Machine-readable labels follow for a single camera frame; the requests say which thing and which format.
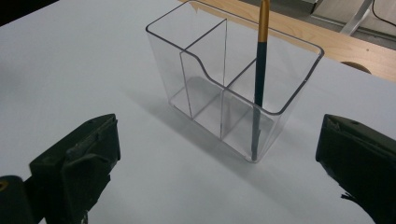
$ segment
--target transparent container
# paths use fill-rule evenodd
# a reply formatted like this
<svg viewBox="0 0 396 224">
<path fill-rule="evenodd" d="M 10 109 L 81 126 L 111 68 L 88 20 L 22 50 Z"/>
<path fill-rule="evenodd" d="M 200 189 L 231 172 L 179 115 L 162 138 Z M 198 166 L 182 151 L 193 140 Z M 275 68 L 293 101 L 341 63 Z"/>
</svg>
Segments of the transparent container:
<svg viewBox="0 0 396 224">
<path fill-rule="evenodd" d="M 146 28 L 169 104 L 247 161 L 282 132 L 323 50 L 270 29 L 263 106 L 253 104 L 258 24 L 189 1 Z"/>
</svg>

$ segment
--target wooden board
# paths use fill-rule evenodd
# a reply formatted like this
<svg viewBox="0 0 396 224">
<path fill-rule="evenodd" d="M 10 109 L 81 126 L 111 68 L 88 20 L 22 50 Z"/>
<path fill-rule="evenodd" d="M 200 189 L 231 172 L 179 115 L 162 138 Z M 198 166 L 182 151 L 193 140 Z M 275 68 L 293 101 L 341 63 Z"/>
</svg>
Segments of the wooden board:
<svg viewBox="0 0 396 224">
<path fill-rule="evenodd" d="M 201 0 L 213 7 L 252 21 L 259 20 L 259 8 L 237 0 Z M 271 28 L 321 46 L 325 57 L 338 62 L 359 63 L 375 76 L 396 82 L 396 50 L 342 35 L 316 25 L 270 12 Z"/>
</svg>

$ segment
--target blue pencil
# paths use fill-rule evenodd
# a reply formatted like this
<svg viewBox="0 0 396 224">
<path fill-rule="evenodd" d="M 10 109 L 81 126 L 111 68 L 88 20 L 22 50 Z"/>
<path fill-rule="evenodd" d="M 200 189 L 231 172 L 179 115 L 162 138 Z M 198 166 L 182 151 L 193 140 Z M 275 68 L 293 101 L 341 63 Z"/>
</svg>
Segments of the blue pencil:
<svg viewBox="0 0 396 224">
<path fill-rule="evenodd" d="M 268 40 L 268 21 L 270 14 L 270 1 L 262 0 L 260 5 L 259 18 L 259 38 L 257 43 L 257 59 L 256 59 L 256 77 L 254 85 L 254 104 L 262 107 L 262 98 L 264 95 L 265 68 L 267 62 L 267 40 Z M 257 160 L 258 144 L 260 136 L 260 109 L 253 108 L 253 128 L 251 143 L 251 159 Z"/>
</svg>

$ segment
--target gold pencil ferrule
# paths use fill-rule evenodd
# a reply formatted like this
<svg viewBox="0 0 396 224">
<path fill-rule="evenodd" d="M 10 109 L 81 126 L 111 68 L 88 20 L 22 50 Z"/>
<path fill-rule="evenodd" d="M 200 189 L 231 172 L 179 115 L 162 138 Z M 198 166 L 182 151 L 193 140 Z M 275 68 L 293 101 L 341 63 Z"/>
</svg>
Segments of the gold pencil ferrule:
<svg viewBox="0 0 396 224">
<path fill-rule="evenodd" d="M 267 42 L 270 0 L 262 0 L 259 18 L 259 42 Z"/>
</svg>

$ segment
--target white table surface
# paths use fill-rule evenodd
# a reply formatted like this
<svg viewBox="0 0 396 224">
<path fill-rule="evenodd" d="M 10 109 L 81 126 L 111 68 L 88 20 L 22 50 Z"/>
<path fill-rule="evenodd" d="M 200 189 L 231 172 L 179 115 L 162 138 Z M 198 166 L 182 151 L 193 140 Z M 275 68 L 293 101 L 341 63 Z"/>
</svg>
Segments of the white table surface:
<svg viewBox="0 0 396 224">
<path fill-rule="evenodd" d="M 0 27 L 0 175 L 82 122 L 119 120 L 90 223 L 373 223 L 315 161 L 325 113 L 396 138 L 396 86 L 322 59 L 284 132 L 245 162 L 167 104 L 145 26 L 174 0 L 63 0 Z"/>
</svg>

